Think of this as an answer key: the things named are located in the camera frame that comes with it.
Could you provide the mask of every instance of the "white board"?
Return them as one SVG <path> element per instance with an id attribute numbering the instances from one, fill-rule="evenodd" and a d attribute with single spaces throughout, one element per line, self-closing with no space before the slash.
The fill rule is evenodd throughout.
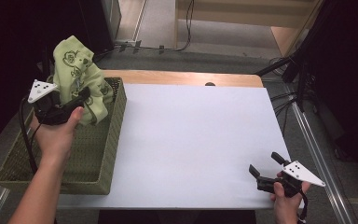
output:
<path id="1" fill-rule="evenodd" d="M 275 177 L 290 160 L 266 89 L 125 84 L 109 195 L 61 195 L 59 208 L 272 208 L 252 164 Z"/>

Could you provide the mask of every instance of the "green cloth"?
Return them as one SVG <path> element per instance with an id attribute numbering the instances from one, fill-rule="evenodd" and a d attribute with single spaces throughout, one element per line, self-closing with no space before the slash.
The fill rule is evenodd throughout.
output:
<path id="1" fill-rule="evenodd" d="M 81 124 L 98 124 L 108 114 L 104 103 L 113 99 L 113 89 L 103 79 L 103 71 L 92 62 L 94 53 L 73 35 L 57 45 L 53 52 L 53 82 L 59 86 L 61 103 L 66 104 L 85 87 L 90 98 L 85 102 Z"/>

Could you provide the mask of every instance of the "wooden table edge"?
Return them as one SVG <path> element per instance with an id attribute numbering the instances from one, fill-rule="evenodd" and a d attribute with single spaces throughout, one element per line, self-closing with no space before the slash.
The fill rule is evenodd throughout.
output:
<path id="1" fill-rule="evenodd" d="M 247 74 L 170 72 L 154 70 L 103 70 L 105 77 L 121 77 L 124 83 L 263 88 L 261 78 Z"/>

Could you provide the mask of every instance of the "woven tray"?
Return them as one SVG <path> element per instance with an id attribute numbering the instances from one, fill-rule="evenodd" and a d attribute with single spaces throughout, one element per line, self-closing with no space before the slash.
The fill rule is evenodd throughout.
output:
<path id="1" fill-rule="evenodd" d="M 61 193 L 108 194 L 112 183 L 118 138 L 127 103 L 120 77 L 105 79 L 114 89 L 114 101 L 106 104 L 108 116 L 98 125 L 76 130 L 69 159 L 62 178 Z M 27 119 L 31 122 L 32 114 Z M 40 149 L 34 143 L 36 162 L 40 162 Z M 0 186 L 25 191 L 32 179 L 32 170 L 21 132 L 0 168 Z"/>

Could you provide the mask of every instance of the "black cable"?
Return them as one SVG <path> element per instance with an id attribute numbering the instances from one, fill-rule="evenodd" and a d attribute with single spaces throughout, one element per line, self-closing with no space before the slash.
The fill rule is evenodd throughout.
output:
<path id="1" fill-rule="evenodd" d="M 156 50 L 167 50 L 167 51 L 182 51 L 188 48 L 188 46 L 190 46 L 191 43 L 191 22 L 193 21 L 193 12 L 194 12 L 194 1 L 195 0 L 191 0 L 190 4 L 188 5 L 187 8 L 187 13 L 186 13 L 186 29 L 187 29 L 187 41 L 186 44 L 180 48 L 180 49 L 158 49 L 158 48 L 151 48 L 151 47 L 134 47 L 132 45 L 126 45 L 126 48 L 132 48 L 132 49 L 156 49 Z"/>
<path id="2" fill-rule="evenodd" d="M 291 55 L 287 56 L 287 58 L 290 59 L 290 61 L 292 61 L 292 63 L 293 63 L 295 66 L 299 67 L 298 63 L 296 63 L 295 60 L 293 60 L 293 58 L 292 58 Z"/>
<path id="3" fill-rule="evenodd" d="M 301 196 L 303 197 L 303 201 L 304 201 L 304 208 L 301 212 L 301 215 L 298 216 L 298 222 L 299 224 L 305 223 L 305 218 L 307 217 L 307 212 L 308 212 L 308 198 L 307 195 L 302 191 L 302 189 L 299 192 L 301 194 Z"/>
<path id="4" fill-rule="evenodd" d="M 31 147 L 33 146 L 34 144 L 34 136 L 36 135 L 36 132 L 37 130 L 39 130 L 40 126 L 42 126 L 42 123 L 39 123 L 39 125 L 37 125 L 37 128 L 34 130 L 34 133 L 32 134 L 32 137 L 31 137 Z"/>
<path id="5" fill-rule="evenodd" d="M 36 171 L 37 171 L 37 165 L 36 165 L 36 161 L 34 160 L 34 155 L 33 155 L 33 152 L 32 152 L 32 146 L 29 142 L 29 139 L 28 139 L 28 134 L 27 134 L 27 131 L 25 129 L 25 122 L 24 122 L 24 116 L 23 116 L 23 107 L 24 107 L 24 104 L 25 104 L 25 101 L 27 101 L 28 99 L 28 96 L 24 96 L 21 100 L 21 103 L 20 103 L 20 108 L 19 108 L 19 120 L 20 120 L 20 127 L 21 127 L 21 133 L 22 133 L 22 137 L 24 139 L 24 143 L 25 143 L 25 147 L 27 148 L 27 152 L 28 152 L 28 160 L 29 160 L 29 163 L 31 165 L 31 170 L 34 174 L 36 174 Z"/>
<path id="6" fill-rule="evenodd" d="M 109 54 L 109 53 L 111 53 L 111 52 L 113 52 L 113 51 L 117 51 L 117 50 L 119 50 L 120 48 L 115 48 L 115 47 L 113 47 L 113 49 L 112 50 L 109 50 L 109 51 L 107 51 L 107 52 L 104 52 L 104 53 L 102 53 L 102 54 L 99 54 L 98 55 L 98 59 L 97 58 L 95 58 L 95 59 L 92 59 L 92 61 L 94 62 L 94 63 L 98 63 L 98 62 L 100 62 L 102 59 L 104 59 L 104 57 L 106 57 L 106 55 L 107 54 Z"/>
<path id="7" fill-rule="evenodd" d="M 287 93 L 283 93 L 283 94 L 280 94 L 280 95 L 276 95 L 276 96 L 273 96 L 271 98 L 269 98 L 271 100 L 271 102 L 277 100 L 277 99 L 280 99 L 280 98 L 283 98 L 283 97 L 286 97 L 286 96 L 290 96 L 290 95 L 295 95 L 297 94 L 297 92 L 295 91 L 291 91 L 291 92 L 287 92 Z"/>
<path id="8" fill-rule="evenodd" d="M 288 102 L 285 102 L 285 103 L 283 103 L 283 104 L 281 104 L 281 105 L 276 106 L 276 107 L 274 108 L 274 110 L 276 110 L 276 109 L 278 109 L 278 110 L 275 111 L 275 116 L 278 117 L 278 116 L 281 114 L 281 112 L 282 112 L 288 105 L 292 104 L 295 100 L 296 100 L 296 97 L 293 98 L 293 99 L 291 99 L 291 100 L 289 100 Z"/>
<path id="9" fill-rule="evenodd" d="M 282 137 L 284 138 L 284 131 L 286 129 L 286 122 L 287 122 L 287 112 L 289 111 L 290 105 L 286 106 L 286 111 L 284 112 L 284 120 L 283 120 L 283 127 L 282 127 Z"/>
<path id="10" fill-rule="evenodd" d="M 275 64 L 275 63 L 278 63 L 278 62 L 279 62 L 280 60 L 282 60 L 282 59 L 283 59 L 283 58 L 273 58 L 273 59 L 269 60 L 269 63 L 268 63 L 268 64 L 269 64 L 269 65 L 273 65 L 273 64 Z M 288 66 L 287 64 L 284 64 L 283 66 L 272 70 L 272 72 L 273 72 L 276 76 L 281 77 L 281 76 L 283 75 L 283 73 L 284 73 L 284 70 L 286 70 L 287 66 Z"/>

